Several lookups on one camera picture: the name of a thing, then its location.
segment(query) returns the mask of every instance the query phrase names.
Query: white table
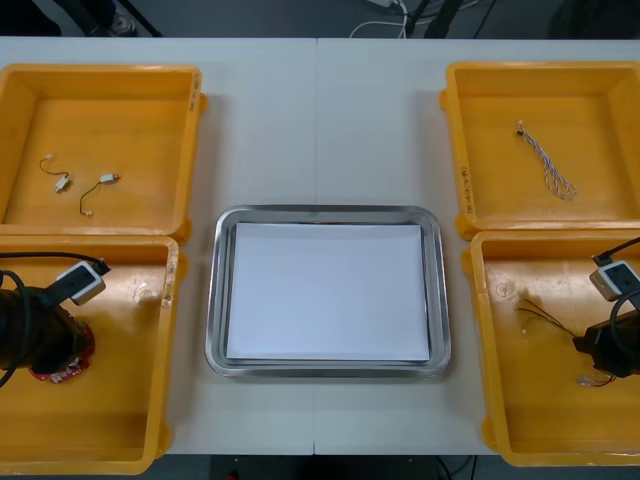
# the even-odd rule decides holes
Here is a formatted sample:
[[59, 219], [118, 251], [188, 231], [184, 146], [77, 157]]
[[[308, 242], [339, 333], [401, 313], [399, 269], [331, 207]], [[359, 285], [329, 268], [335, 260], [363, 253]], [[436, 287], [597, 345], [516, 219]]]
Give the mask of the white table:
[[[640, 60], [637, 42], [0, 39], [13, 62], [198, 66], [210, 109], [184, 251], [168, 421], [173, 453], [482, 454], [478, 348], [453, 226], [445, 67], [457, 60]], [[211, 236], [252, 203], [419, 205], [439, 219], [453, 342], [438, 380], [233, 380], [204, 354]]]

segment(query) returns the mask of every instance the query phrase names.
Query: stainless steel tray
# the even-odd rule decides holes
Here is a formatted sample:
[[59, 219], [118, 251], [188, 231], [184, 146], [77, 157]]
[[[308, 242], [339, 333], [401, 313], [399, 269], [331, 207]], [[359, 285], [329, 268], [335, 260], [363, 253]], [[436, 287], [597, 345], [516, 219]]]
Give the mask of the stainless steel tray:
[[[239, 223], [312, 225], [417, 225], [422, 232], [427, 361], [248, 360], [226, 355], [229, 331], [236, 225]], [[344, 377], [426, 376], [441, 373], [451, 357], [451, 339], [440, 227], [418, 207], [261, 205], [224, 212], [216, 225], [211, 266], [205, 353], [209, 365], [225, 376]]]

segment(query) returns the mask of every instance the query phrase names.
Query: gray floor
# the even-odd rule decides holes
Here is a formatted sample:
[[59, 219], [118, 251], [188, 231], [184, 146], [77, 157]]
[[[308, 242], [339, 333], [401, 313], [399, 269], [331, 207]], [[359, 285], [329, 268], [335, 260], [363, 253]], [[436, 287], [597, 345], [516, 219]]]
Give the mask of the gray floor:
[[[52, 0], [35, 0], [63, 29], [65, 36], [81, 36], [78, 27]], [[359, 24], [371, 20], [396, 22], [366, 0], [132, 0], [167, 37], [311, 37], [346, 38]], [[405, 0], [411, 11], [420, 0]], [[428, 13], [442, 0], [432, 0]], [[490, 1], [460, 11], [449, 38], [472, 38]], [[560, 0], [498, 0], [479, 38], [545, 38], [551, 14]], [[414, 38], [422, 38], [423, 29]], [[358, 37], [394, 38], [399, 27], [369, 26]]]
[[[471, 464], [459, 470], [466, 457], [442, 457], [454, 480], [467, 480]], [[640, 468], [514, 468], [500, 457], [479, 457], [475, 480], [616, 480], [640, 479]], [[313, 473], [319, 480], [438, 480], [445, 479], [435, 457], [231, 457], [165, 455], [138, 478], [142, 480], [227, 480], [235, 471], [240, 480], [298, 480]], [[4, 477], [7, 480], [101, 480], [105, 477]]]

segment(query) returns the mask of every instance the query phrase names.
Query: white paper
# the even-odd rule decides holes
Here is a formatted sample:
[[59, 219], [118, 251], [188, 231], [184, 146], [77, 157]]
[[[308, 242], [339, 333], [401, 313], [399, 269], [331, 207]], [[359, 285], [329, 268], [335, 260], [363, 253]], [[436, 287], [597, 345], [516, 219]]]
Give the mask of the white paper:
[[420, 227], [238, 224], [227, 357], [428, 360]]

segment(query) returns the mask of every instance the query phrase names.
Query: yellow tray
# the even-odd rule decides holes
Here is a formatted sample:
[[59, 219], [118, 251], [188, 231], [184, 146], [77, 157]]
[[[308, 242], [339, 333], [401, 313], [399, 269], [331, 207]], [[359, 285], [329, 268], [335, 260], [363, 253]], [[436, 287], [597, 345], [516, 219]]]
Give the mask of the yellow tray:
[[[640, 228], [640, 76], [634, 63], [454, 63], [447, 111], [458, 232]], [[579, 193], [546, 186], [518, 121]]]
[[[107, 288], [63, 307], [93, 330], [90, 367], [60, 385], [18, 370], [0, 390], [0, 475], [138, 474], [169, 446], [165, 407], [178, 293], [178, 245], [154, 236], [5, 236], [0, 252], [68, 251], [103, 257]], [[2, 260], [44, 287], [67, 259]], [[4, 288], [13, 288], [7, 279]]]
[[[12, 65], [0, 75], [0, 234], [152, 234], [183, 242], [200, 113], [194, 67]], [[68, 171], [73, 184], [55, 193]], [[80, 197], [106, 173], [121, 180]]]
[[[522, 298], [534, 299], [577, 335], [609, 318], [611, 303], [589, 281], [591, 255], [638, 230], [482, 232], [463, 255], [481, 347], [486, 444], [517, 466], [639, 465], [640, 377], [581, 387], [591, 357], [542, 321], [523, 333]], [[640, 271], [640, 249], [616, 258]]]

